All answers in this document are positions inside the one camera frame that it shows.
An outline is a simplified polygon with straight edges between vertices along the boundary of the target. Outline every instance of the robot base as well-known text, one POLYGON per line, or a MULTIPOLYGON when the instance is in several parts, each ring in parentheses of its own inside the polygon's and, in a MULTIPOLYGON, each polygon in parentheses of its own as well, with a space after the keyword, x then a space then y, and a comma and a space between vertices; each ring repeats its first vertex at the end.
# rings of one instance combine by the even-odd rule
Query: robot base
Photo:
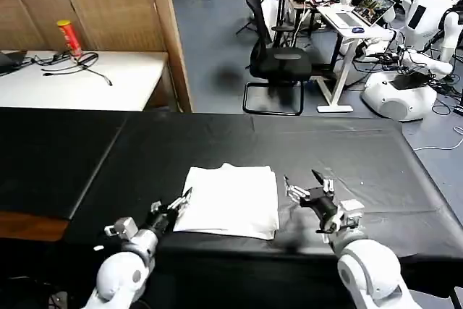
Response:
POLYGON ((397 89, 390 82, 397 72, 376 72, 365 83, 363 101, 376 113, 396 121, 422 119, 432 111, 437 92, 425 85, 397 89))

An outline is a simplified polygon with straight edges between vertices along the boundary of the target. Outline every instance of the keyboard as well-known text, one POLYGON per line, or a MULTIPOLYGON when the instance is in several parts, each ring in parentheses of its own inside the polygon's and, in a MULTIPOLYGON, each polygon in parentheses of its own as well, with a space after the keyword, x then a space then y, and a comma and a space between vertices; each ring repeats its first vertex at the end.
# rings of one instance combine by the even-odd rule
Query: keyboard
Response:
POLYGON ((350 27, 356 27, 356 26, 362 25, 359 21, 356 21, 354 18, 352 18, 352 15, 349 13, 339 12, 336 14, 341 20, 343 20, 350 27))

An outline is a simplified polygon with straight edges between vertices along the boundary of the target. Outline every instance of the laptop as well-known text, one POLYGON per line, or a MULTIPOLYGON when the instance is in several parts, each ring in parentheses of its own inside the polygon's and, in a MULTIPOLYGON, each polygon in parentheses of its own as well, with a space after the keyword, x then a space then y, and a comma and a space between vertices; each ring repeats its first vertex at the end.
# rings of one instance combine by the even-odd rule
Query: laptop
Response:
POLYGON ((395 1, 393 0, 362 0, 351 12, 342 12, 338 9, 330 13, 330 20, 337 28, 371 27, 388 11, 395 1))
POLYGON ((26 53, 27 51, 10 52, 9 54, 0 52, 0 74, 19 69, 26 53))

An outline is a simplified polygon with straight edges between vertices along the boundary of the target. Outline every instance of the wooden partition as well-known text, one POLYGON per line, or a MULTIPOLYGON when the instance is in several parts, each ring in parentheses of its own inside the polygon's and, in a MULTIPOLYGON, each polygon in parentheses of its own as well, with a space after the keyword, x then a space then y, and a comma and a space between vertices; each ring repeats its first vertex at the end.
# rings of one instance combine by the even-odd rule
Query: wooden partition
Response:
POLYGON ((172 0, 0 0, 0 49, 62 50, 57 20, 71 20, 87 50, 167 52, 179 105, 192 111, 172 0))

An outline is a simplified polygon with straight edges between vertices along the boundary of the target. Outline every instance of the black tablecloth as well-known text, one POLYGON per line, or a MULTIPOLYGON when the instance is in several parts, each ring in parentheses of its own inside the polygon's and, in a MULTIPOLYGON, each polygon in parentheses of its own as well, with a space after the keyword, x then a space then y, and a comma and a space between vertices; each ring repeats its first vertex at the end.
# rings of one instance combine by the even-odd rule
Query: black tablecloth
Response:
POLYGON ((125 118, 0 108, 0 211, 71 219, 125 118))
POLYGON ((293 206, 284 197, 283 175, 312 187, 317 182, 311 169, 335 179, 338 199, 356 198, 365 205, 362 225, 401 258, 409 286, 445 295, 457 282, 462 226, 402 136, 400 124, 383 119, 130 114, 64 241, 88 247, 105 243, 102 227, 121 216, 141 222, 153 201, 168 203, 178 196, 191 166, 217 168, 223 162, 268 165, 275 171, 281 228, 270 242, 193 233, 165 237, 158 269, 182 272, 181 281, 191 279, 188 286, 198 276, 227 271, 241 274, 234 284, 244 284, 250 274, 253 279, 305 284, 312 277, 340 284, 336 259, 315 234, 318 220, 312 211, 305 216, 313 240, 304 253, 289 253, 280 243, 293 206), (430 280, 429 272, 439 281, 430 280))

